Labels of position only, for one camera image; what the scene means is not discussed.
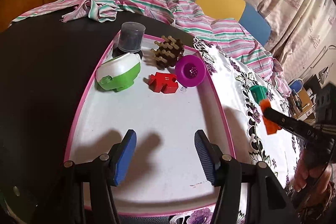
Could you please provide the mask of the person's right hand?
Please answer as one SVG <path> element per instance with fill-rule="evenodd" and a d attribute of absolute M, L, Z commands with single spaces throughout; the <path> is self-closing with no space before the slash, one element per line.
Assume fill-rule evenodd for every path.
<path fill-rule="evenodd" d="M 313 153 L 303 149 L 294 175 L 292 202 L 302 223 L 335 223 L 333 166 L 311 163 Z"/>

